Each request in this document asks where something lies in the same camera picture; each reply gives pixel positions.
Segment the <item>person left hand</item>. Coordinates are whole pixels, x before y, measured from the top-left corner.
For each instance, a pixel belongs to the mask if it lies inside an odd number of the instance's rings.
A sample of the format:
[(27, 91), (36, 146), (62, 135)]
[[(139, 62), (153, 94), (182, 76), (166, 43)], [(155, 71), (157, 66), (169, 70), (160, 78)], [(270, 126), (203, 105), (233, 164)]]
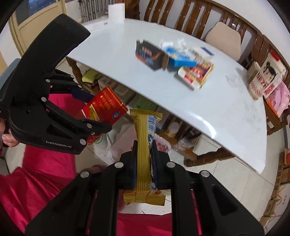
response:
[(0, 130), (1, 130), (1, 133), (3, 133), (1, 138), (2, 138), (2, 141), (5, 145), (7, 145), (9, 147), (15, 147), (20, 143), (14, 138), (14, 136), (11, 134), (10, 130), (8, 131), (8, 133), (6, 133), (5, 122), (4, 122), (4, 119), (2, 119), (2, 118), (1, 118)]

